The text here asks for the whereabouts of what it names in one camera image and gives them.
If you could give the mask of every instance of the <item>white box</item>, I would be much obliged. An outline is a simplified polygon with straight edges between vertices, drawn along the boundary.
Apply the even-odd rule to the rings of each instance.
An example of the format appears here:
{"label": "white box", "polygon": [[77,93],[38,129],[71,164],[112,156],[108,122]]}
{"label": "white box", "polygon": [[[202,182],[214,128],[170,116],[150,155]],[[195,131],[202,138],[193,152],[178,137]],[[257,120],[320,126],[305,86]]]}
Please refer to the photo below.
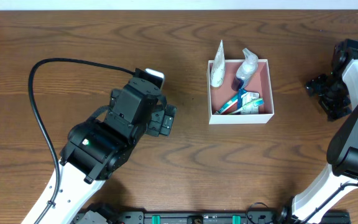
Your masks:
{"label": "white box", "polygon": [[225,60],[226,63],[226,74],[224,81],[221,87],[218,89],[211,89],[209,84],[209,71],[212,68],[213,60],[208,61],[208,67],[206,72],[207,78],[207,89],[208,89],[208,116],[209,124],[265,124],[271,117],[274,115],[274,106],[273,106],[273,95],[272,95],[272,86],[270,84],[270,72],[267,59],[258,60],[258,70],[252,77],[250,84],[245,88],[255,88],[260,92],[260,96],[264,99],[263,108],[259,108],[259,114],[247,114],[247,115],[225,115],[225,114],[213,114],[218,110],[225,102],[229,101],[236,92],[231,89],[231,83],[236,76],[236,71],[240,67],[241,63],[244,60]]}

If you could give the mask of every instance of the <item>wooden table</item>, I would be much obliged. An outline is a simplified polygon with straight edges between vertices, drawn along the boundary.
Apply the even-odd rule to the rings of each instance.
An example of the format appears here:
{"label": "wooden table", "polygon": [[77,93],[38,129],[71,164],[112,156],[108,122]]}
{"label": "wooden table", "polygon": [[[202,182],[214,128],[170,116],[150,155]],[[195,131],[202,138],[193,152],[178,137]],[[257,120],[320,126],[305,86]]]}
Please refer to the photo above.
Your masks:
{"label": "wooden table", "polygon": [[[0,12],[0,223],[21,222],[53,171],[27,96],[39,60],[160,70],[178,108],[171,135],[144,136],[89,202],[148,211],[278,208],[320,173],[344,121],[327,122],[303,85],[330,72],[334,45],[345,38],[358,40],[358,11]],[[208,125],[206,64],[221,39],[227,59],[248,47],[269,60],[275,115],[267,124]],[[39,69],[35,97],[57,151],[128,79],[70,63]],[[335,208],[358,223],[358,190]]]}

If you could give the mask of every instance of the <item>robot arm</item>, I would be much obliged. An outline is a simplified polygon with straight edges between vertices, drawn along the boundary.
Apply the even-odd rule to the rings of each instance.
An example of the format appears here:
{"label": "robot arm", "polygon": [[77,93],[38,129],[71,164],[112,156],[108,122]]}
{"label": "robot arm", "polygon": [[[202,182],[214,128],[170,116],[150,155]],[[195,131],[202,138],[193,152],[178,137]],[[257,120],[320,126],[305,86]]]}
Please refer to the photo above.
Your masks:
{"label": "robot arm", "polygon": [[357,188],[358,105],[331,140],[327,161],[313,183],[291,200],[285,223],[319,223],[336,202]]}
{"label": "robot arm", "polygon": [[[128,160],[143,134],[170,134],[176,108],[161,94],[164,79],[158,71],[137,68],[122,90],[112,91],[108,106],[70,131],[60,153],[60,190],[39,223],[71,223],[84,203]],[[105,111],[104,121],[97,120]],[[56,171],[22,223],[35,223],[51,203],[55,183]]]}
{"label": "robot arm", "polygon": [[328,120],[334,121],[351,113],[350,104],[352,108],[358,105],[358,41],[347,39],[337,44],[331,64],[331,75],[311,80],[306,89],[310,96],[320,97]]}

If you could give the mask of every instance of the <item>toothpaste tube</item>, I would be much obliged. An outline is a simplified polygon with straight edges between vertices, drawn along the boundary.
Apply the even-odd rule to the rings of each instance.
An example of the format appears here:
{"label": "toothpaste tube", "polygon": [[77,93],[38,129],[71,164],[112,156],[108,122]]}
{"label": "toothpaste tube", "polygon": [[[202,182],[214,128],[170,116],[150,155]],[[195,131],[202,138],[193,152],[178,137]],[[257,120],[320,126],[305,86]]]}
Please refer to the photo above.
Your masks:
{"label": "toothpaste tube", "polygon": [[[244,90],[244,94],[241,95],[241,98],[245,97],[247,92]],[[215,114],[223,114],[227,109],[237,103],[237,95],[234,95],[229,101],[223,104],[222,108],[219,109]]]}

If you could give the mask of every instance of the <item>clear bottle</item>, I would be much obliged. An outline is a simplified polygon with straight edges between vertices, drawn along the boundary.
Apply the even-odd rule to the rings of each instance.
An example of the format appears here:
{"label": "clear bottle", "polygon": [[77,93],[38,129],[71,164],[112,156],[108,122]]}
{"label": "clear bottle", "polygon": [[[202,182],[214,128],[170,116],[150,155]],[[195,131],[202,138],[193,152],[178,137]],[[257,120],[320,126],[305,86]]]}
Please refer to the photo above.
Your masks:
{"label": "clear bottle", "polygon": [[246,56],[246,60],[241,64],[240,68],[236,72],[236,77],[233,80],[231,88],[234,91],[245,88],[251,80],[253,74],[258,69],[258,56],[249,51],[247,48],[242,50]]}

